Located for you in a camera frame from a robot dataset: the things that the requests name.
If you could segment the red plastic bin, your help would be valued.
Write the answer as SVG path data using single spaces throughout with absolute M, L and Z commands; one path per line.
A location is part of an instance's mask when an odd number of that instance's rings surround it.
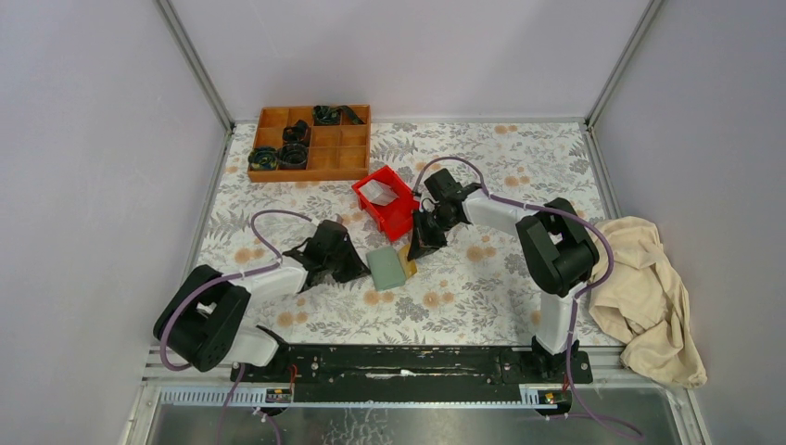
M 376 223 L 377 229 L 390 242 L 395 242 L 412 229 L 412 214 L 418 202 L 410 187 L 389 166 L 359 180 L 351 186 L 365 210 Z

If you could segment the orange credit card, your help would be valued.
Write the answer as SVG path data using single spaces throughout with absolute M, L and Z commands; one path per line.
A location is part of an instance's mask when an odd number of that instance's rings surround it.
M 406 244 L 398 250 L 399 264 L 406 280 L 409 280 L 417 273 L 416 262 L 408 259 L 410 248 L 411 245 Z

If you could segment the green card holder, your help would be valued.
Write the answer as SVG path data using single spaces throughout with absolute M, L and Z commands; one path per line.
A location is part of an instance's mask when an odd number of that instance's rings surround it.
M 391 246 L 366 253 L 368 268 L 378 292 L 403 286 L 407 277 L 399 261 L 398 252 Z

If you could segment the stack of credit cards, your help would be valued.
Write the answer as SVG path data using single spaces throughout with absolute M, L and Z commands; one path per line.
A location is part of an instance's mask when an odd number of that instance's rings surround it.
M 398 194 L 389 185 L 376 180 L 361 185 L 358 191 L 368 203 L 376 206 L 387 206 L 398 198 Z

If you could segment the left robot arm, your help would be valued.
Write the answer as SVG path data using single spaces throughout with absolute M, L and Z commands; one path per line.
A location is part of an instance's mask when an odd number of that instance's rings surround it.
M 206 373 L 224 361 L 251 364 L 267 381 L 282 377 L 287 357 L 280 340 L 261 327 L 242 325 L 256 300 L 296 295 L 332 279 L 339 284 L 370 275 L 348 229 L 324 220 L 312 236 L 258 269 L 223 274 L 197 266 L 156 320 L 153 335 L 159 357 L 172 371 L 194 368 Z

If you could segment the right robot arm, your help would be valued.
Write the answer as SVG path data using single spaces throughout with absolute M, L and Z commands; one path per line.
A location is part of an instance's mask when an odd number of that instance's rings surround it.
M 412 214 L 407 259 L 414 261 L 446 247 L 447 233 L 460 223 L 516 237 L 541 295 L 541 322 L 533 340 L 539 350 L 531 367 L 540 380 L 557 380 L 568 369 L 565 352 L 573 344 L 570 300 L 589 281 L 600 259 L 586 225 L 563 198 L 542 206 L 526 204 L 494 195 L 481 183 L 462 185 L 446 169 L 426 178 L 425 188 L 432 208 Z

